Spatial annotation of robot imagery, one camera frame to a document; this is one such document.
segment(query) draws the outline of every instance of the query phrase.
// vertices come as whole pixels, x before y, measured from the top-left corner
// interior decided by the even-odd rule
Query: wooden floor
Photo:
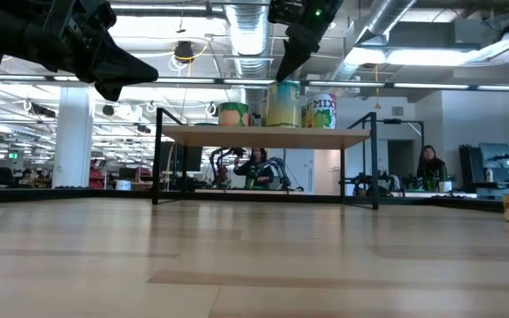
[[[0,318],[509,318],[509,223],[434,207],[0,205]]]

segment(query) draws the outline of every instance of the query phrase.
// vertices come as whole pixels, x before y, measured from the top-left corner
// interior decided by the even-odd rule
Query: person
[[[423,148],[423,155],[417,168],[417,177],[424,179],[423,187],[426,190],[434,190],[434,185],[431,184],[435,182],[435,178],[438,178],[438,181],[447,181],[445,162],[437,158],[437,153],[431,145]]]
[[[239,157],[235,158],[235,167],[233,171],[237,176],[247,176],[247,182],[249,176],[255,174],[258,165],[267,161],[267,153],[264,148],[253,148],[251,150],[251,157],[249,161],[239,167]],[[263,189],[268,189],[270,184],[274,181],[274,173],[271,167],[266,167],[258,176],[254,176],[253,186],[259,186]]]

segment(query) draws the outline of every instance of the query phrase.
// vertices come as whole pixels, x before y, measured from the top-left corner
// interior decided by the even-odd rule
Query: shelf
[[[347,149],[370,138],[362,129],[163,126],[163,134],[190,147]]]

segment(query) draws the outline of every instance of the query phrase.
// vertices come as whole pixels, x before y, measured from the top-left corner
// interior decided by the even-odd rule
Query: black jacket
[[[447,168],[445,162],[439,158],[433,158],[431,161],[420,160],[417,168],[418,178],[439,178],[439,181],[447,181]]]
[[[238,169],[235,169],[235,174],[237,176],[247,176],[247,178],[251,178],[249,176],[250,174],[255,174],[257,168],[257,164],[254,163],[252,160],[247,161],[242,166],[238,167]],[[274,172],[272,172],[271,167],[266,167],[258,176],[254,177],[254,186],[261,186],[263,188],[268,188],[269,184],[271,184],[274,181]],[[267,181],[258,182],[256,179],[259,177],[268,177],[269,179]]]

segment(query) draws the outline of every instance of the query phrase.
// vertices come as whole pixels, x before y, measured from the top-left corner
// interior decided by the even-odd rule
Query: doorway
[[[415,175],[414,171],[414,141],[389,140],[388,141],[388,171],[400,177]]]

